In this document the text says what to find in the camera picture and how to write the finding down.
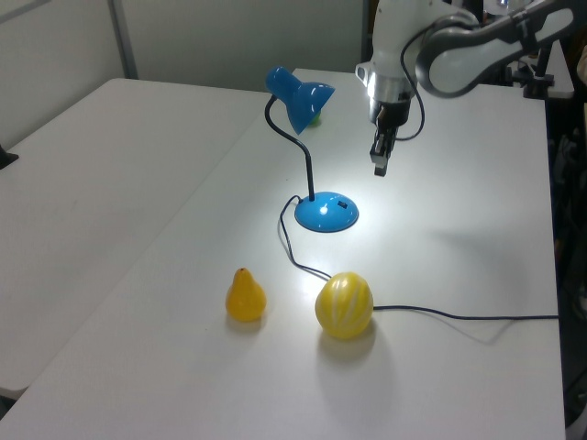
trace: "white table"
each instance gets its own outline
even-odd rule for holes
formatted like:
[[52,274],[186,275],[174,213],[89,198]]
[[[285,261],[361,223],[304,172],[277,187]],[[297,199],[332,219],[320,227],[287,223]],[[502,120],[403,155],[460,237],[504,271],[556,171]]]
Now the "white table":
[[0,170],[0,395],[16,398],[240,138],[267,99],[114,80]]
[[[489,86],[450,101],[425,94],[425,130],[395,147],[382,179],[360,83],[298,75],[338,88],[302,135],[316,188],[360,209],[331,235],[288,211],[299,260],[357,271],[376,304],[557,312],[542,103]],[[282,106],[274,114],[285,126]],[[402,133],[418,122],[413,105]],[[0,422],[0,438],[564,439],[557,322],[381,312],[358,340],[324,336],[323,282],[290,264],[277,235],[283,203],[304,191],[301,152],[259,116]],[[224,309],[241,266],[269,297],[257,325]]]

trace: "toy pear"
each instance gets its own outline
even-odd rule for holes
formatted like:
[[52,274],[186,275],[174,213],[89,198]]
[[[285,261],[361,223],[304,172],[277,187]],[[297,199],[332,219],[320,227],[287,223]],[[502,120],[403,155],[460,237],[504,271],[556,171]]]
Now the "toy pear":
[[237,270],[227,293],[228,314],[237,321],[254,321],[261,317],[265,305],[265,292],[250,272],[245,268]]

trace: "black cable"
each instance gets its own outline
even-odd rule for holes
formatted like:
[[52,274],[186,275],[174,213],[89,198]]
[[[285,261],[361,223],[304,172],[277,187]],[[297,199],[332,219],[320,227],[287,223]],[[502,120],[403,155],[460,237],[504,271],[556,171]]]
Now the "black cable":
[[434,24],[432,24],[428,27],[425,27],[424,29],[422,29],[418,33],[416,33],[405,44],[404,48],[402,49],[402,52],[400,53],[400,64],[402,65],[402,70],[404,71],[404,74],[407,78],[407,81],[410,82],[410,85],[412,86],[412,90],[414,91],[415,97],[418,100],[418,104],[420,105],[420,115],[422,116],[422,118],[420,120],[420,128],[418,128],[418,131],[416,131],[415,134],[413,134],[410,137],[397,137],[395,140],[400,140],[400,141],[412,140],[412,139],[416,138],[422,132],[422,129],[424,128],[424,123],[426,122],[426,111],[424,110],[424,102],[422,101],[422,96],[420,96],[420,92],[418,92],[418,88],[417,88],[417,85],[415,84],[415,81],[412,79],[412,76],[407,71],[407,67],[405,67],[404,56],[405,56],[405,53],[408,50],[408,48],[412,45],[412,43],[414,41],[416,41],[417,39],[419,39],[422,35],[426,34],[428,32],[428,30],[430,30],[433,27],[434,27]]
[[[285,206],[282,209],[282,213],[279,215],[279,221],[282,226],[283,235],[285,236],[285,242],[287,243],[288,249],[288,257],[292,264],[296,266],[298,269],[306,270],[312,275],[317,276],[318,278],[326,277],[328,280],[332,278],[332,275],[323,272],[322,270],[310,268],[309,266],[304,266],[303,264],[298,263],[294,258],[294,252],[292,250],[292,242],[290,241],[290,236],[287,233],[287,229],[285,228],[285,223],[283,221],[283,215],[285,211],[289,207],[289,205],[295,200],[298,200],[298,203],[302,202],[302,198],[299,195],[294,195],[290,197],[290,200],[287,201]],[[439,314],[441,316],[445,316],[450,319],[457,319],[461,321],[536,321],[536,320],[555,320],[559,319],[558,316],[554,314],[539,314],[539,315],[529,315],[529,316],[460,316],[457,314],[450,314],[441,312],[435,309],[428,309],[426,307],[417,307],[413,305],[376,305],[373,307],[373,311],[379,312],[383,310],[406,310],[411,312],[426,312],[429,314]]]
[[292,262],[292,264],[294,266],[296,266],[298,269],[301,270],[307,270],[309,271],[312,275],[317,276],[318,278],[322,278],[322,277],[326,277],[327,279],[332,278],[331,275],[328,275],[326,272],[323,272],[322,270],[318,270],[318,269],[314,269],[314,268],[310,268],[309,266],[304,266],[303,264],[298,263],[295,258],[294,258],[294,252],[292,251],[292,243],[290,242],[290,236],[287,233],[287,229],[285,229],[285,223],[283,222],[283,215],[285,214],[285,211],[287,210],[287,207],[292,203],[292,201],[294,199],[297,199],[298,203],[302,203],[302,198],[299,195],[294,195],[293,197],[290,198],[290,200],[287,201],[287,203],[285,204],[285,206],[282,209],[282,213],[279,216],[279,221],[282,224],[282,229],[283,229],[283,235],[285,236],[285,241],[287,243],[287,249],[289,252],[289,258],[290,261]]
[[461,321],[536,321],[559,319],[559,317],[555,314],[537,314],[529,316],[460,316],[458,314],[450,314],[435,309],[416,307],[413,305],[376,305],[373,307],[373,310],[375,312],[381,310],[408,310],[412,312],[427,312],[429,314],[439,314],[450,319],[458,319]]
[[275,101],[277,101],[277,96],[272,94],[271,98],[269,99],[269,102],[267,103],[267,105],[265,105],[265,120],[267,121],[267,124],[269,125],[269,127],[271,127],[275,133],[283,136],[284,138],[286,138],[290,142],[293,142],[295,145],[297,145],[304,152],[305,172],[306,172],[307,178],[308,178],[308,200],[310,202],[313,202],[315,199],[315,196],[314,196],[314,176],[312,175],[312,157],[310,156],[310,151],[308,150],[307,146],[304,145],[300,140],[289,135],[288,133],[285,133],[283,130],[281,130],[278,126],[276,126],[273,123],[273,121],[271,120],[271,106],[275,103]]

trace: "striped fruit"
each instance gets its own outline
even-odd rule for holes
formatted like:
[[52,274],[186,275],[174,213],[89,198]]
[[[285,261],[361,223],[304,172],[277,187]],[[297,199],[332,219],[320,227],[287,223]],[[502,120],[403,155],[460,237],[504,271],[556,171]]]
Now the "striped fruit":
[[332,277],[316,298],[316,317],[331,336],[349,339],[360,334],[371,319],[373,296],[369,284],[354,272]]

